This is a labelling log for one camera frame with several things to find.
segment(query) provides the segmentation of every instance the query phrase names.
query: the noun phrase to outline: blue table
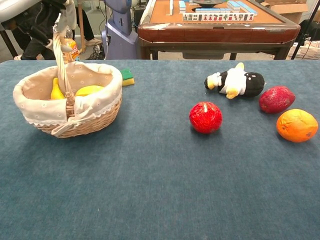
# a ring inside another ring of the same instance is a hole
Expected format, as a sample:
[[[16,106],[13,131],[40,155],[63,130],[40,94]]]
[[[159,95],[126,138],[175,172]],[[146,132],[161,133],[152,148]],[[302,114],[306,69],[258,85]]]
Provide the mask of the blue table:
[[[206,76],[236,61],[107,61],[130,68],[115,122],[59,139],[28,125],[12,91],[53,61],[0,64],[0,239],[318,240],[320,134],[278,136],[279,114],[258,97],[228,100]],[[248,61],[268,89],[286,85],[291,108],[320,120],[319,61]],[[223,113],[212,135],[189,110],[211,101]]]

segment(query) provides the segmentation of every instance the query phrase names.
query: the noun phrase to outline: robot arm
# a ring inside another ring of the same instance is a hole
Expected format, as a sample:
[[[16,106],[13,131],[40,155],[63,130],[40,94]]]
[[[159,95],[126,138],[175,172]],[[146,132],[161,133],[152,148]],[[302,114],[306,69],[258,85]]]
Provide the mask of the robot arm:
[[[73,0],[0,0],[0,31],[19,28],[22,32],[37,39],[44,46],[50,46],[43,28],[52,29],[61,13],[58,32],[67,25],[76,28],[77,18]],[[48,18],[47,26],[39,27]]]

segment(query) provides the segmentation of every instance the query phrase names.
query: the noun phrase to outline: mahjong table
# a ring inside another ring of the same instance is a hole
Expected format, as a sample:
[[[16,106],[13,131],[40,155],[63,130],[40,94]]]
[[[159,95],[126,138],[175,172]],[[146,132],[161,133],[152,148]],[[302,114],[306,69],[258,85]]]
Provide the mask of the mahjong table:
[[[298,24],[254,0],[229,0],[211,8],[195,2],[148,2],[138,27],[143,59],[154,52],[176,52],[185,59],[231,53],[235,60],[237,53],[263,52],[284,60],[300,31]]]

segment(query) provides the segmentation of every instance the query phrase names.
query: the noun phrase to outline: plush toy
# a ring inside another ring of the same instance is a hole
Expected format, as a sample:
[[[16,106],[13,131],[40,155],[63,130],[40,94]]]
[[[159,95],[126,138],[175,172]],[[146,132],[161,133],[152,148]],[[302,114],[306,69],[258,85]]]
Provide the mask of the plush toy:
[[[258,96],[265,86],[264,77],[257,72],[246,72],[244,68],[244,64],[240,62],[228,71],[216,72],[205,79],[204,85],[209,90],[217,87],[219,93],[226,94],[228,99],[238,95]]]

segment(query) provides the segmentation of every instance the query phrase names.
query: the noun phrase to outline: red apple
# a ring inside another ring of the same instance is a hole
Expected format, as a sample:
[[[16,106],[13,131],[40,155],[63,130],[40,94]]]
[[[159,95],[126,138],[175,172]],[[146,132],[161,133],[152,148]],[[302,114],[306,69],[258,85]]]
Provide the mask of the red apple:
[[[274,86],[261,95],[259,106],[267,114],[277,114],[290,107],[295,99],[295,94],[288,87]]]
[[[189,120],[197,132],[210,134],[220,128],[223,115],[212,102],[201,101],[190,110]]]

